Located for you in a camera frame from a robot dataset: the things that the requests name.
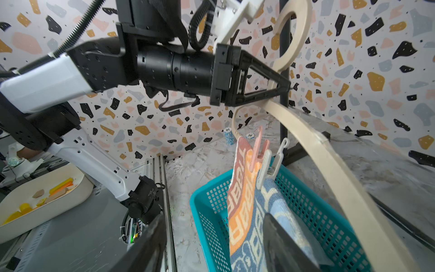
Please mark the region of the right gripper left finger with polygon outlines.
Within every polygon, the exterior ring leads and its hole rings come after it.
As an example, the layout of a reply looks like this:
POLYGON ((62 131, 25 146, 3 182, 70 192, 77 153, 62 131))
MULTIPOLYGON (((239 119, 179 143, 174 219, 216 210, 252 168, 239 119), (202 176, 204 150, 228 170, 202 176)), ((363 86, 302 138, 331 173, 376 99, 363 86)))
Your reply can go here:
POLYGON ((159 272, 167 244, 164 215, 158 215, 110 272, 159 272))

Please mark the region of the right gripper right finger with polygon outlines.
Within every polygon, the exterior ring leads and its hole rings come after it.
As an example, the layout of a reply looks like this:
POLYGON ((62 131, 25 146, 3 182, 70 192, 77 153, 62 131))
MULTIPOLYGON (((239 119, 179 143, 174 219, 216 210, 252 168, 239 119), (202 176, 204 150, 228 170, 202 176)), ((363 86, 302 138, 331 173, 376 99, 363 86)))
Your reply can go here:
POLYGON ((320 272, 271 215, 263 220, 263 245, 268 272, 320 272))

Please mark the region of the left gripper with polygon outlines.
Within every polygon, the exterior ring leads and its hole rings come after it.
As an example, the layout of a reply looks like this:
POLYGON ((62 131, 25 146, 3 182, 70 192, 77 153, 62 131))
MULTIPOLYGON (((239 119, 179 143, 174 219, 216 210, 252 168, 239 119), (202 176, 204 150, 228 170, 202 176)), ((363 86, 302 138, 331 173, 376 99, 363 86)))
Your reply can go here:
POLYGON ((233 45, 218 44, 215 54, 144 46, 137 55, 137 70, 149 98, 171 90, 192 98, 207 96, 214 106, 237 107, 290 90, 287 78, 233 45))

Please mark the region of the orange patterned towel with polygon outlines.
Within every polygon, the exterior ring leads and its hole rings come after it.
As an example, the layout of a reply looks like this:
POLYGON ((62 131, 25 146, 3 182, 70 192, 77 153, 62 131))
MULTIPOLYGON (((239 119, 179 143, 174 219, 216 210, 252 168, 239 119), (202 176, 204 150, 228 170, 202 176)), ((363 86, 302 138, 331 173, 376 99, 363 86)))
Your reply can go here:
POLYGON ((230 255, 234 255, 248 236, 254 210, 254 196, 258 171, 262 163, 257 162, 250 170, 254 159, 253 148, 246 138, 237 141, 236 155, 230 187, 227 210, 230 238, 230 255))

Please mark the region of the grey clothespin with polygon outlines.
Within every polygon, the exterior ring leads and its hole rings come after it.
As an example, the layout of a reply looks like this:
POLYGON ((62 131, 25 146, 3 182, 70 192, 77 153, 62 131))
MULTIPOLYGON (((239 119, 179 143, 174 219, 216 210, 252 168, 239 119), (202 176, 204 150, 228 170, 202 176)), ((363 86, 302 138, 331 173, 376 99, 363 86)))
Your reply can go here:
POLYGON ((273 156, 272 156, 272 151, 269 149, 269 145, 270 145, 270 141, 267 140, 265 142, 265 147, 262 150, 262 167, 258 172, 257 175, 257 181, 256 181, 256 188, 258 190, 261 190, 265 181, 270 179, 270 180, 275 180, 279 169, 280 169, 280 165, 283 162, 284 159, 284 149, 286 149, 289 146, 289 139, 288 138, 284 138, 280 144, 280 147, 278 148, 278 151, 274 157, 274 160, 272 160, 273 156))

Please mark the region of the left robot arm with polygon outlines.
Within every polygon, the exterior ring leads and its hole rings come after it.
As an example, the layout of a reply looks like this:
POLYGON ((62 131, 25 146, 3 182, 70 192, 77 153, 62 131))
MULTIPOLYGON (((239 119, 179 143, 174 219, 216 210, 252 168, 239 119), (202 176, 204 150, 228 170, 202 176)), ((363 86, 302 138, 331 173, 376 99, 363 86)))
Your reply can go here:
POLYGON ((142 83, 148 97, 182 92, 190 105, 237 107, 285 95, 290 81, 238 46, 227 45, 261 1, 203 1, 188 28, 180 1, 117 1, 116 37, 78 44, 102 7, 94 1, 65 42, 27 66, 1 73, 1 125, 20 144, 62 158, 103 184, 132 218, 164 212, 163 189, 122 168, 81 128, 71 99, 142 83))

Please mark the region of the teal plastic basket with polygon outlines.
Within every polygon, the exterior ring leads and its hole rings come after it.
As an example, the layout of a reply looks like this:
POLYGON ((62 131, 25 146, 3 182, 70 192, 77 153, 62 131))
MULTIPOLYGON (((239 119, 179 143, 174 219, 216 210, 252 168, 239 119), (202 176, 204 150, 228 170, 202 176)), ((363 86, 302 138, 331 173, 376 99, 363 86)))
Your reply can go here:
MULTIPOLYGON (((211 272, 231 271, 227 192, 232 171, 197 189, 190 207, 211 272)), ((349 222, 308 186, 281 166, 275 183, 288 207, 305 223, 334 266, 331 272, 370 272, 365 252, 349 222)))

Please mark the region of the blue poker chip stack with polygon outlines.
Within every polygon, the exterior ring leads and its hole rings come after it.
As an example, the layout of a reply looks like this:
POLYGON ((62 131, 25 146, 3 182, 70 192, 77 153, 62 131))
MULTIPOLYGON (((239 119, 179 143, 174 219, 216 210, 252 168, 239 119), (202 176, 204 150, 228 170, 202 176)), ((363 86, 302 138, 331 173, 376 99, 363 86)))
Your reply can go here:
POLYGON ((224 132, 224 136, 225 136, 225 140, 226 140, 227 145, 229 145, 229 146, 234 145, 237 140, 233 134, 232 128, 227 127, 223 130, 223 132, 224 132))

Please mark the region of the white tray with blocks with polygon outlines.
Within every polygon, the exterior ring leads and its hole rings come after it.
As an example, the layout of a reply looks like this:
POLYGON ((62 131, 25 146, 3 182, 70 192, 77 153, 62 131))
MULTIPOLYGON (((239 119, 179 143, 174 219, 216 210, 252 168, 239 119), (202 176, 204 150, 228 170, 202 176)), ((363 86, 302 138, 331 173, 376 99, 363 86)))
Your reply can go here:
POLYGON ((20 185, 1 201, 1 243, 80 205, 93 187, 72 164, 20 185))

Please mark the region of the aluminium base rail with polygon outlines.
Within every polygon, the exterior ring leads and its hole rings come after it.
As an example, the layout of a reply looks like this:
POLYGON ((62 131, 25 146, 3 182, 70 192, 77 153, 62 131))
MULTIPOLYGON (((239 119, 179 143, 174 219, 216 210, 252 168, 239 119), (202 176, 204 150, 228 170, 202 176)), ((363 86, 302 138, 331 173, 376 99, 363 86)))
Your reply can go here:
POLYGON ((107 272, 128 251, 127 209, 100 184, 80 205, 1 244, 3 272, 107 272))

